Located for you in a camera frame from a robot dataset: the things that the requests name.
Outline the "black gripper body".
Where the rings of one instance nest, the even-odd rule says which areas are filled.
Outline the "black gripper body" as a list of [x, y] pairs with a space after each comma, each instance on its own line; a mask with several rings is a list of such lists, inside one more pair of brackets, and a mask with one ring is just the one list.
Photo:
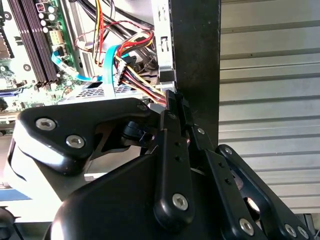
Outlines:
[[73, 192], [51, 225], [53, 240], [221, 240], [204, 175], [177, 154], [140, 156]]

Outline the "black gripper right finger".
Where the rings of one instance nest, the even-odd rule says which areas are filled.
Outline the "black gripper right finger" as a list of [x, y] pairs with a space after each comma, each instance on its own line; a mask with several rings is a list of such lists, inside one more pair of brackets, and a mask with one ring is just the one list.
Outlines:
[[205, 210], [223, 240], [311, 240], [307, 226], [228, 145], [214, 147], [183, 105], [192, 168], [204, 173]]

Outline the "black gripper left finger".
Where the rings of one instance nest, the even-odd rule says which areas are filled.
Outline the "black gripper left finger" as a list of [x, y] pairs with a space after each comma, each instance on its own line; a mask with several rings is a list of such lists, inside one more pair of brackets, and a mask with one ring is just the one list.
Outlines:
[[19, 115], [14, 139], [26, 156], [63, 179], [81, 175], [89, 161], [129, 146], [147, 150], [139, 157], [178, 155], [189, 162], [184, 104], [189, 106], [184, 99], [170, 98], [161, 113], [136, 98], [30, 108]]

